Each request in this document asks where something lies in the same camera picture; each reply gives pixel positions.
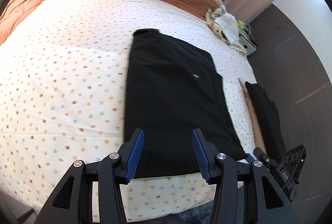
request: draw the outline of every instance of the green object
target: green object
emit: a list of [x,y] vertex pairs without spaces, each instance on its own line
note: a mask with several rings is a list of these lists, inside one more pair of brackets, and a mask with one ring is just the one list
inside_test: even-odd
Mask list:
[[241,21],[237,21],[237,27],[239,27],[239,29],[244,30],[244,24]]

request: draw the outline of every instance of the bed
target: bed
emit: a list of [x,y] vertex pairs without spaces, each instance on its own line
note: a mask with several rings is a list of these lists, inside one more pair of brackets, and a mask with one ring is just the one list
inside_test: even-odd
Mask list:
[[[255,83],[255,77],[248,61],[204,22],[202,11],[218,7],[218,0],[201,1],[203,9],[193,7],[195,0],[40,0],[14,20],[2,19],[12,26],[1,32],[0,46],[1,190],[40,210],[75,160],[95,162],[119,149],[128,53],[141,28],[211,54],[234,129],[252,153],[252,123],[238,78]],[[134,179],[121,191],[132,222],[205,204],[215,186],[196,173]],[[93,219],[99,221],[97,184]]]

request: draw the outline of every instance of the metal screw cap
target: metal screw cap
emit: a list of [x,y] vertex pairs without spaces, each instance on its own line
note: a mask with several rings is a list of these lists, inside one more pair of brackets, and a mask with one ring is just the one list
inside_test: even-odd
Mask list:
[[256,167],[261,167],[261,166],[263,166],[263,164],[259,161],[259,160],[255,160],[254,161],[254,165],[256,166]]
[[117,159],[120,155],[118,153],[110,154],[110,159]]
[[225,159],[226,155],[224,153],[219,153],[219,154],[217,154],[217,158],[219,158],[219,159]]
[[74,167],[76,167],[76,168],[78,168],[78,167],[80,167],[80,166],[82,166],[82,161],[81,160],[76,160],[75,162],[74,162]]

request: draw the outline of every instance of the white nightstand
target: white nightstand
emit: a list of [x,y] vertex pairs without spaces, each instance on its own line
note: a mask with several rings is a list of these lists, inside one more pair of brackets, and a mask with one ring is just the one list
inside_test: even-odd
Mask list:
[[246,49],[248,55],[256,51],[255,47],[246,39],[244,39],[243,36],[240,36],[239,43]]

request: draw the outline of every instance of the white wall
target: white wall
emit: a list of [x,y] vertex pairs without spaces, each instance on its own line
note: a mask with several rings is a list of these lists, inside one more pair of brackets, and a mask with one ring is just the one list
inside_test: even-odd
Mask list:
[[332,12],[324,0],[275,0],[301,31],[321,60],[332,81]]

